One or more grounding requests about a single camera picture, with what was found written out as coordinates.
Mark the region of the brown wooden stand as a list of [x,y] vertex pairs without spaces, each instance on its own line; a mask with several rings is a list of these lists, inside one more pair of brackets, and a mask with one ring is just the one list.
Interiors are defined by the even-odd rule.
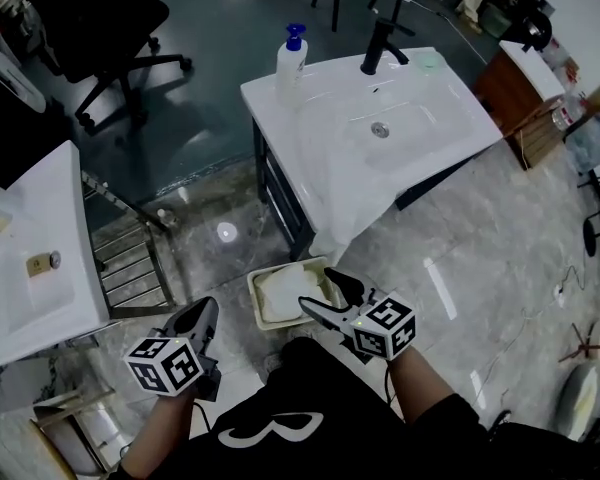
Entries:
[[586,341],[580,331],[578,330],[578,328],[576,327],[576,325],[574,323],[571,324],[571,328],[573,329],[573,331],[575,332],[576,338],[578,339],[578,346],[577,348],[566,354],[565,356],[563,356],[562,358],[560,358],[558,360],[559,363],[565,362],[567,360],[571,360],[571,359],[575,359],[577,357],[579,357],[580,355],[582,355],[585,358],[588,358],[591,354],[591,352],[593,351],[600,351],[600,344],[592,344],[590,341]]

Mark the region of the person's grey shoe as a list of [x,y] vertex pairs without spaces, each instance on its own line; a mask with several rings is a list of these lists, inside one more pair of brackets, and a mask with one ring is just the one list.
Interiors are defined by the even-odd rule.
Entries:
[[278,385],[285,377],[284,357],[281,351],[267,355],[261,365],[260,378],[265,386]]

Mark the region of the large black cabinet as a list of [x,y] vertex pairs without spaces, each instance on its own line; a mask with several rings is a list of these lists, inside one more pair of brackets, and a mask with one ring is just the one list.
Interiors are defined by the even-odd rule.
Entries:
[[0,85],[33,111],[43,114],[47,104],[43,94],[16,65],[0,51]]

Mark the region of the pale green soap bar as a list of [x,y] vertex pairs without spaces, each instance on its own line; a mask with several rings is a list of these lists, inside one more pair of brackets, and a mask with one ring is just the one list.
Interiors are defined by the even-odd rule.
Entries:
[[418,51],[412,56],[412,61],[423,73],[433,73],[447,66],[444,57],[436,50]]

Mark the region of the marble-patterned panel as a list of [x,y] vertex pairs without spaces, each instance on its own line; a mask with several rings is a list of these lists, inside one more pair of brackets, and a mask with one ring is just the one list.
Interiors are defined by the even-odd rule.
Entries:
[[0,414],[52,398],[57,389],[54,358],[35,358],[0,366]]

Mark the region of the beige plastic basket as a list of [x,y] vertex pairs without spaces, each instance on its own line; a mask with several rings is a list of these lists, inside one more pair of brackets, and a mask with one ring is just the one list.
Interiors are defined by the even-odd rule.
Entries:
[[324,269],[329,266],[329,262],[325,257],[314,257],[303,261],[287,263],[274,267],[264,268],[252,271],[247,275],[247,284],[251,296],[254,315],[257,326],[263,331],[273,331],[286,327],[302,325],[311,321],[311,318],[304,313],[304,316],[292,321],[284,321],[279,323],[265,322],[261,315],[262,295],[256,287],[255,280],[258,276],[273,274],[274,272],[293,264],[303,265],[307,271],[313,271],[317,274],[320,282],[320,287],[324,292],[324,296],[328,299],[328,304],[338,307],[340,305],[340,295],[337,288],[324,274]]

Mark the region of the white ceramic sink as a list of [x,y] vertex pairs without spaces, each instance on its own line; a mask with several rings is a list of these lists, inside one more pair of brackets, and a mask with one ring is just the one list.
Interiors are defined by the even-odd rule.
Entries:
[[[423,73],[414,65],[416,52],[431,50],[435,49],[404,49],[410,60],[407,65],[383,53],[372,76],[361,72],[360,55],[309,64],[291,107],[279,102],[272,75],[242,84],[243,100],[313,230],[315,210],[304,191],[294,145],[298,109],[313,97],[333,94],[352,103],[356,136],[368,141],[372,164],[391,176],[397,187],[395,198],[501,139],[498,127],[447,63],[433,73]],[[373,122],[385,123],[389,136],[374,136]]]
[[67,141],[0,188],[0,366],[104,327],[79,152]]

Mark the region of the white round basin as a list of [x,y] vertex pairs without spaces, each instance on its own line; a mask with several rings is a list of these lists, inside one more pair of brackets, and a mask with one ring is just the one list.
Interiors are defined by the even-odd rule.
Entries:
[[600,418],[600,371],[591,363],[573,368],[565,381],[555,413],[556,430],[572,441],[582,441]]

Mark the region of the wooden slatted platform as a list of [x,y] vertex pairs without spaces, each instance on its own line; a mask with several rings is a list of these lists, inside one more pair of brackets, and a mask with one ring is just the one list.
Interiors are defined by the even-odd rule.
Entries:
[[504,140],[525,171],[537,166],[564,137],[552,118],[560,99],[545,102],[533,110],[514,107],[502,119]]

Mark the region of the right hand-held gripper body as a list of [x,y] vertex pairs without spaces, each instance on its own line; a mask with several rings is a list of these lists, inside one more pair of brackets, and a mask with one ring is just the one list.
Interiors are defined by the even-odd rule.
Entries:
[[415,312],[393,291],[347,322],[344,330],[342,345],[361,362],[373,357],[392,361],[416,337]]

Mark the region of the white soap bottle blue pump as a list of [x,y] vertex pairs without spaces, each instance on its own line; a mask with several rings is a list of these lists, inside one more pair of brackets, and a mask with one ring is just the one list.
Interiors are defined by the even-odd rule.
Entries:
[[306,26],[291,23],[286,27],[288,37],[277,52],[275,90],[279,102],[294,106],[297,100],[300,79],[308,53],[308,43],[303,38]]

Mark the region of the person's black printed T-shirt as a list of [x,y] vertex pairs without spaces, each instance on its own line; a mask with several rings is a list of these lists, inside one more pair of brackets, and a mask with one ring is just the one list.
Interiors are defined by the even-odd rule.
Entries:
[[600,442],[486,428],[455,391],[408,424],[316,340],[281,352],[283,381],[190,433],[146,480],[600,480]]

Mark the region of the black office chair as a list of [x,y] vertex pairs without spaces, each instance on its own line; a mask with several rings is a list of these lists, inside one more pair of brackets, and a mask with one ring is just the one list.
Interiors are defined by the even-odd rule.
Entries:
[[132,123],[142,126],[147,113],[139,93],[129,83],[129,73],[142,68],[177,63],[187,73],[192,60],[181,54],[161,55],[152,33],[169,16],[160,0],[26,0],[42,22],[36,54],[56,76],[76,84],[97,80],[75,110],[87,131],[95,122],[87,109],[113,82],[120,83]]

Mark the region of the wooden vanity with white top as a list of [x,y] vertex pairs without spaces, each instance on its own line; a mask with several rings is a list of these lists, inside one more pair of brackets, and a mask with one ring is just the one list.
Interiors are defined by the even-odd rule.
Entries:
[[473,92],[504,125],[550,108],[565,89],[535,49],[524,51],[522,44],[502,40],[498,52],[475,82]]

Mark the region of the black sink faucet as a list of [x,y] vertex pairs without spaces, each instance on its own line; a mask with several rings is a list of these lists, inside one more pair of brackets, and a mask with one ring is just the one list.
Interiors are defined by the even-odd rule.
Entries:
[[389,40],[390,35],[396,30],[407,37],[414,37],[416,35],[413,30],[397,22],[385,18],[378,18],[376,20],[364,60],[360,65],[362,73],[368,76],[375,75],[384,51],[390,52],[400,65],[407,65],[409,63],[408,57]]

